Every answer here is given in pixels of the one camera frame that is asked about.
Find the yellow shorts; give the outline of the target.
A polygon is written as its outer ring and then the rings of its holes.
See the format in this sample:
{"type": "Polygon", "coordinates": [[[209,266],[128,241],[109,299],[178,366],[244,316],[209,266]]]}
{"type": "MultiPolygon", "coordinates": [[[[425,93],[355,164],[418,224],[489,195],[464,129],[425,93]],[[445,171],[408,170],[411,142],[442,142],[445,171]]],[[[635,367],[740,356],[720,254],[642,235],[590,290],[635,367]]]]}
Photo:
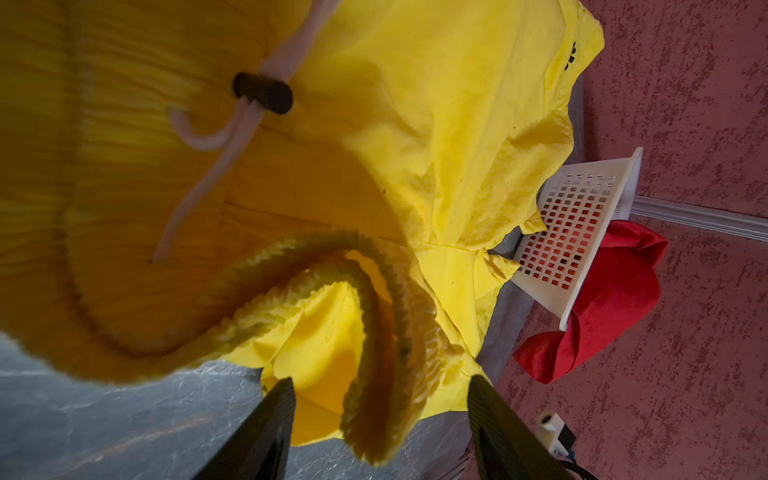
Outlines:
{"type": "Polygon", "coordinates": [[[1,330],[291,378],[294,445],[386,464],[466,408],[603,46],[578,1],[5,1],[1,330]]]}

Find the red shorts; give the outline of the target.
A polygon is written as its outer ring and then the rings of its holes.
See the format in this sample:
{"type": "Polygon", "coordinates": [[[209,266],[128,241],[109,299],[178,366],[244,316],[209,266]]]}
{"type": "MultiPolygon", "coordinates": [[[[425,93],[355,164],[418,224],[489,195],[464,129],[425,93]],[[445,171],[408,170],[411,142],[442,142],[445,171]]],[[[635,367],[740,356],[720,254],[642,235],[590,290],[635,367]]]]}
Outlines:
{"type": "Polygon", "coordinates": [[[611,222],[569,314],[568,329],[527,338],[513,358],[544,384],[590,360],[655,308],[661,297],[656,267],[668,245],[642,225],[611,222]]]}

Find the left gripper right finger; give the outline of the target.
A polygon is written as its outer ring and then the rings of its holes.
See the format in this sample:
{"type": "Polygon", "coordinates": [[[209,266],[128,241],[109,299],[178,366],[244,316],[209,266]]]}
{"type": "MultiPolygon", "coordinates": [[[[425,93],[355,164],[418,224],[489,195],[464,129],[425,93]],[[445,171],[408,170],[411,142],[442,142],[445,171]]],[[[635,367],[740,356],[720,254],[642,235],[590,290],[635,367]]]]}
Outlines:
{"type": "Polygon", "coordinates": [[[468,417],[482,479],[570,479],[525,423],[481,375],[471,378],[468,417]]]}

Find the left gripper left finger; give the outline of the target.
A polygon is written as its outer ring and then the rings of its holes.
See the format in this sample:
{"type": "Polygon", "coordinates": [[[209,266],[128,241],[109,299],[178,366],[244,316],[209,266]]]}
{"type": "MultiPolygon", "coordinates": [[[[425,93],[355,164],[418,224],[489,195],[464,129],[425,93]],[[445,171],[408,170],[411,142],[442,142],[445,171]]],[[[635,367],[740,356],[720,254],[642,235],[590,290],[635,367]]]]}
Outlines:
{"type": "Polygon", "coordinates": [[[295,411],[293,382],[282,379],[194,479],[284,479],[295,411]]]}

